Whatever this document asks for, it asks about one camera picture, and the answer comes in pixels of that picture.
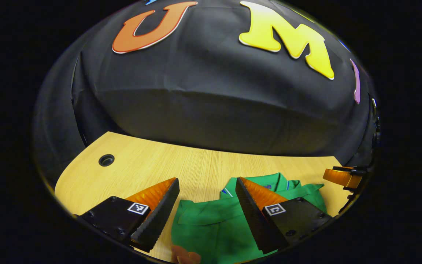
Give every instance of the letter u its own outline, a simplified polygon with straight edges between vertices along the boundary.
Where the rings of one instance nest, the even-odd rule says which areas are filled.
[[[147,16],[156,11],[151,10],[126,20],[123,24],[124,27],[120,30],[114,40],[114,43],[112,44],[112,50],[116,53],[122,54],[141,50],[158,43],[174,32],[186,12],[186,9],[196,4],[198,4],[198,2],[193,1],[177,3],[164,7],[164,10],[167,10],[167,13],[160,22],[159,26],[157,26],[157,28],[153,31],[140,36],[134,35],[139,25]]]

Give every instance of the orange object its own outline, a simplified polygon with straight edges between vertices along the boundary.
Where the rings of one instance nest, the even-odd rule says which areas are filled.
[[[159,202],[162,200],[166,192],[169,190],[170,186],[174,182],[176,178],[173,177],[171,179],[165,180],[163,182],[159,182],[156,185],[153,185],[149,188],[142,190],[130,197],[126,198],[128,201],[131,202],[138,202],[140,204],[145,204],[151,208],[151,212],[156,209]]]
[[[112,44],[112,50],[122,54],[140,50],[158,43],[168,37],[177,28],[186,9],[196,4],[198,4],[198,2],[193,1],[176,3],[164,7],[164,10],[167,10],[167,13],[164,15],[159,26],[153,31],[140,36],[135,35],[139,25],[146,17],[156,12],[156,10],[150,10],[126,20],[126,22],[124,22],[124,27],[120,30]]]
[[[323,179],[330,182],[340,184],[348,188],[357,188],[362,176],[351,175],[350,172],[342,172],[341,170],[325,169]]]
[[[280,202],[285,202],[288,199],[282,197],[281,195],[268,190],[267,188],[260,186],[248,179],[239,177],[245,188],[248,190],[248,193],[252,196],[252,199],[255,201],[258,209],[261,211],[263,207],[273,204],[279,204]]]

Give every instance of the screw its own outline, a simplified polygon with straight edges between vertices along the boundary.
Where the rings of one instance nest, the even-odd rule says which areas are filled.
[[[286,232],[286,236],[293,236],[294,234],[296,234],[295,230],[289,230]]]

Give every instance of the letter m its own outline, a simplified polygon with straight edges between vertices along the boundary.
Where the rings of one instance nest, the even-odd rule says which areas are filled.
[[[307,64],[328,79],[335,78],[325,47],[325,39],[318,32],[303,24],[295,29],[276,11],[263,5],[246,1],[242,1],[240,4],[248,7],[251,12],[249,32],[239,35],[239,41],[242,44],[278,52],[281,50],[281,44],[273,38],[274,28],[291,57],[298,59],[309,44],[310,54],[305,57]]]

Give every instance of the black fabric backdrop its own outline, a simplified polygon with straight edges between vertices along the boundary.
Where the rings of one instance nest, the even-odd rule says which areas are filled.
[[[137,2],[116,12],[52,67],[37,99],[32,137],[36,162],[53,187],[69,162],[107,131],[206,149],[334,155],[342,165],[369,164],[374,126],[368,93],[375,94],[369,69],[335,36],[284,3],[256,1],[294,28],[303,23],[323,36],[334,80],[307,65],[308,45],[295,60],[277,34],[277,53],[241,44],[251,12],[239,1],[201,0],[161,42],[126,54],[112,51],[126,20],[156,10],[136,31],[146,34],[161,22],[163,8],[177,2]],[[359,105],[350,59],[360,72]],[[363,138],[367,144],[357,153]]]
[[[29,148],[37,93],[55,60],[129,4],[0,2],[0,263],[141,263],[66,214]],[[382,87],[382,145],[375,177],[345,217],[268,263],[422,262],[422,2],[292,4],[356,50]]]

